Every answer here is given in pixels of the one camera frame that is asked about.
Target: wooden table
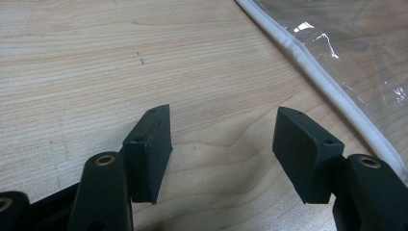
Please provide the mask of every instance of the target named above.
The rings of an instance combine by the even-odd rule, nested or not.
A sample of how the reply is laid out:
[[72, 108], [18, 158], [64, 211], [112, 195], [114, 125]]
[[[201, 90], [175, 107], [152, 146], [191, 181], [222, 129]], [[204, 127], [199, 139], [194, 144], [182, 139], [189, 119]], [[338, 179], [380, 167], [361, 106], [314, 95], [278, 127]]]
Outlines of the wooden table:
[[174, 151], [137, 230], [334, 230], [271, 152], [278, 106], [371, 153], [234, 1], [0, 2], [0, 191], [31, 201], [79, 181], [148, 110], [170, 104]]

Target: wood grain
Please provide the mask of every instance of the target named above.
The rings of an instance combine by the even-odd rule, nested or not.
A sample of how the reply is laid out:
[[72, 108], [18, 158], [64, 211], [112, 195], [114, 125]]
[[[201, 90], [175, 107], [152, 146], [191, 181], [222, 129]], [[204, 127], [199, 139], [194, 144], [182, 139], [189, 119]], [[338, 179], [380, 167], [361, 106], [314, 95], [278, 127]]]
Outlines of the wood grain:
[[0, 191], [32, 201], [118, 150], [170, 104], [174, 151], [137, 230], [334, 230], [271, 152], [277, 107], [370, 153], [348, 122], [233, 1], [0, 2]]

